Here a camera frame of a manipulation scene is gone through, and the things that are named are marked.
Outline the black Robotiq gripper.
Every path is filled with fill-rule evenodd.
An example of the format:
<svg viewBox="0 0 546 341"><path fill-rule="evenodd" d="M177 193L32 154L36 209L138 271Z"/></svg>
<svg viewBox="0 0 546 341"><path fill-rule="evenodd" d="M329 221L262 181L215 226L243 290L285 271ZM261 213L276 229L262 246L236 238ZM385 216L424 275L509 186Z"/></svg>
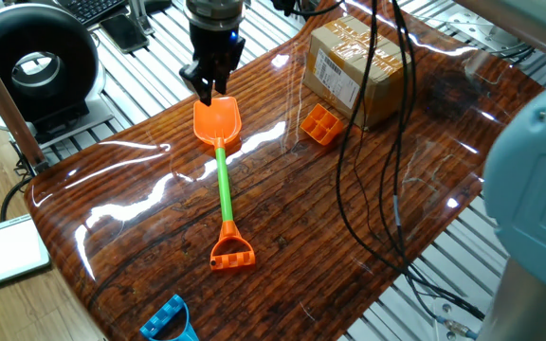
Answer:
<svg viewBox="0 0 546 341"><path fill-rule="evenodd" d="M246 39L238 26L210 30L194 24L190 24L190 37L197 63L184 65L179 75L203 104L211 105L212 82L206 77L214 77L215 90L225 94L228 75L238 67Z"/></svg>

